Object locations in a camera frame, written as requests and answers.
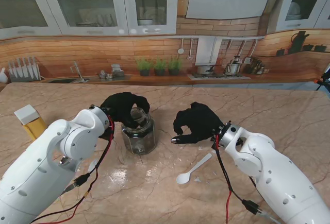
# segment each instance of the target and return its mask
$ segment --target black glove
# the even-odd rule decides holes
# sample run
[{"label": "black glove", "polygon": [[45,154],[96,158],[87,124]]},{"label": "black glove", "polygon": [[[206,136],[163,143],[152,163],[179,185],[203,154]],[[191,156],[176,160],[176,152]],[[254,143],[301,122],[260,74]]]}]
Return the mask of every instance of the black glove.
[{"label": "black glove", "polygon": [[[172,138],[172,143],[197,143],[212,137],[214,132],[223,126],[218,116],[207,105],[194,102],[190,106],[191,108],[179,111],[176,115],[173,128],[178,136]],[[189,127],[190,135],[182,135],[181,127],[185,125]]]},{"label": "black glove", "polygon": [[137,128],[139,124],[130,115],[134,104],[149,113],[150,105],[146,98],[129,92],[110,95],[101,104],[101,108],[111,108],[108,113],[113,121],[122,122],[126,127]]}]

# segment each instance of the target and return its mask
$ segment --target glass cabinet door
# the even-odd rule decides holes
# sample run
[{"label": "glass cabinet door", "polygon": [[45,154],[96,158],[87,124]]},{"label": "glass cabinet door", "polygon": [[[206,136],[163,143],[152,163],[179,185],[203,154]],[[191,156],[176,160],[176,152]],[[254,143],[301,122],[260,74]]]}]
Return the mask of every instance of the glass cabinet door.
[{"label": "glass cabinet door", "polygon": [[284,0],[279,29],[314,28],[326,0]]},{"label": "glass cabinet door", "polygon": [[0,0],[0,38],[61,34],[46,0]]},{"label": "glass cabinet door", "polygon": [[47,1],[63,34],[128,34],[124,0]]},{"label": "glass cabinet door", "polygon": [[324,5],[314,28],[330,28],[330,0]]},{"label": "glass cabinet door", "polygon": [[177,0],[125,0],[130,35],[175,33]]}]

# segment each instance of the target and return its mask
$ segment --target glass jar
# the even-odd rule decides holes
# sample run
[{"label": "glass jar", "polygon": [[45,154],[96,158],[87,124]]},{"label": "glass jar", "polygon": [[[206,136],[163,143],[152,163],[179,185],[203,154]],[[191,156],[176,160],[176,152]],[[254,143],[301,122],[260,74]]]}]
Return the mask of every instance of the glass jar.
[{"label": "glass jar", "polygon": [[135,129],[122,124],[122,136],[128,151],[139,156],[150,153],[156,147],[154,120],[143,109],[134,107],[130,115],[139,123]]}]

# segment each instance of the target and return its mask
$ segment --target green herb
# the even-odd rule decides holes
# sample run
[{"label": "green herb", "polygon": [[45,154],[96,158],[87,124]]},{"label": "green herb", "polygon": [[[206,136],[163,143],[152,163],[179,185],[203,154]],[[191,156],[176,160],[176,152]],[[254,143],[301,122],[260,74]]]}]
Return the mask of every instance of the green herb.
[{"label": "green herb", "polygon": [[136,60],[136,64],[138,65],[138,69],[140,71],[142,70],[150,70],[150,68],[152,67],[152,63],[150,63],[149,61],[147,61],[145,58],[142,59],[137,59]]},{"label": "green herb", "polygon": [[154,63],[154,69],[156,70],[164,70],[166,68],[166,62],[161,60],[159,57],[156,58],[156,62]]},{"label": "green herb", "polygon": [[182,61],[179,58],[179,55],[174,56],[171,58],[171,61],[169,62],[169,69],[174,70],[174,69],[180,69],[182,65]]}]

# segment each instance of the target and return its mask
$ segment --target faucet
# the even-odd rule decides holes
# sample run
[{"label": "faucet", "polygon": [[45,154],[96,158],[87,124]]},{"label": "faucet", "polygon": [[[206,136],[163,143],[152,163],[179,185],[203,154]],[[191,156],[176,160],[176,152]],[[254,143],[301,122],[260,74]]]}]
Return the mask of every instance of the faucet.
[{"label": "faucet", "polygon": [[70,69],[71,69],[72,72],[73,72],[73,69],[72,69],[73,67],[76,68],[76,71],[77,71],[77,73],[78,73],[78,75],[79,75],[79,77],[80,77],[80,79],[79,79],[78,82],[87,82],[88,80],[85,80],[85,79],[82,77],[82,75],[81,75],[81,73],[80,73],[80,70],[79,70],[79,67],[78,67],[78,64],[77,64],[76,61],[74,61],[74,66],[71,66],[71,67],[70,67]]}]

